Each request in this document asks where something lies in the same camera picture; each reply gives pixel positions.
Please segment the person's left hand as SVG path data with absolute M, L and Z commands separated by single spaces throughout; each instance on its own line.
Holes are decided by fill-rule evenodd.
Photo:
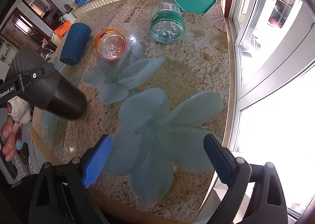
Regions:
M 14 120 L 11 116 L 12 106 L 9 102 L 6 104 L 6 109 L 7 109 L 8 116 L 7 116 L 7 121 L 2 129 L 2 135 L 6 141 L 1 151 L 5 156 L 5 160 L 9 162 L 14 158 L 17 152 L 16 131 L 14 130 Z

